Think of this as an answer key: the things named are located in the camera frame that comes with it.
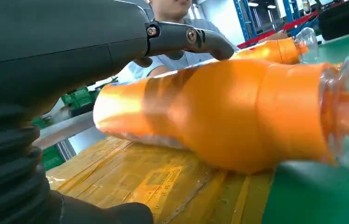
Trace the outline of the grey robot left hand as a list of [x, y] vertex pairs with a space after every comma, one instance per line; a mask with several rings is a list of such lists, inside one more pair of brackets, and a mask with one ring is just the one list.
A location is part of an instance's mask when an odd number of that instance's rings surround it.
[[233, 55], [220, 35], [151, 22], [119, 0], [0, 0], [0, 224], [151, 224], [142, 203], [107, 209], [51, 190], [33, 146], [32, 119], [65, 93], [121, 71], [130, 61], [184, 51]]

